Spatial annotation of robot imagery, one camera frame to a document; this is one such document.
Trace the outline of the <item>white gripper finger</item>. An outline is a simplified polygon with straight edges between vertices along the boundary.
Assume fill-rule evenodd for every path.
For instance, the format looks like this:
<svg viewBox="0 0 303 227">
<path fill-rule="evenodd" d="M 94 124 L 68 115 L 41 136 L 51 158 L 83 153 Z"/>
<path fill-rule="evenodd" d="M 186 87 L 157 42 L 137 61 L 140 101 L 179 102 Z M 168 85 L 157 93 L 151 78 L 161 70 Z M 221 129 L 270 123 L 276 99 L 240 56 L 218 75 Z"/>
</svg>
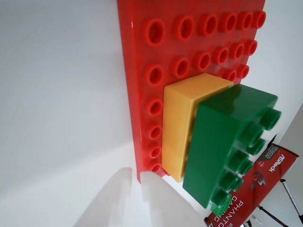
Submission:
<svg viewBox="0 0 303 227">
<path fill-rule="evenodd" d="M 76 227 L 121 227 L 125 200 L 131 194 L 132 169 L 119 169 L 105 183 L 74 224 Z"/>
<path fill-rule="evenodd" d="M 143 200 L 153 227 L 206 227 L 200 215 L 172 186 L 154 172 L 141 172 Z"/>
</svg>

